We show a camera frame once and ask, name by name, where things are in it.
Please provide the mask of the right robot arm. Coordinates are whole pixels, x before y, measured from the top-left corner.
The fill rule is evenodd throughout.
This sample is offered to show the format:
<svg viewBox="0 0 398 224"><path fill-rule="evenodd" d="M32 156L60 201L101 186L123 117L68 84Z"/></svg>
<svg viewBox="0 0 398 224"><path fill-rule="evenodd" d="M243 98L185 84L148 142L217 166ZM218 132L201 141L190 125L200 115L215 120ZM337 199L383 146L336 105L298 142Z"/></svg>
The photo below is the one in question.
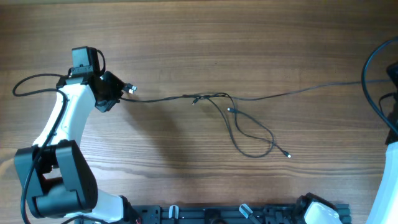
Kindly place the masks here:
<svg viewBox="0 0 398 224"><path fill-rule="evenodd" d="M366 223L397 223L397 134L393 130L385 144L384 173Z"/></svg>

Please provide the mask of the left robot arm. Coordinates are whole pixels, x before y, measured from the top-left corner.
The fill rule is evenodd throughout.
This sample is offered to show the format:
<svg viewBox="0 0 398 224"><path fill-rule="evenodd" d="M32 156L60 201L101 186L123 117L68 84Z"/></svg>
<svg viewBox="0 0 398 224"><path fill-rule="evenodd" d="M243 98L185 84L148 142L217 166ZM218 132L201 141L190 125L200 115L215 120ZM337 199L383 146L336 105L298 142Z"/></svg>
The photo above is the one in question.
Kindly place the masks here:
<svg viewBox="0 0 398 224"><path fill-rule="evenodd" d="M73 66L59 75L57 100L45 129L31 147L19 149L14 165L21 182L21 216L65 218L75 223L141 223L126 197L99 190L80 150L86 120L94 108L104 113L135 87L106 70L93 47L72 50Z"/></svg>

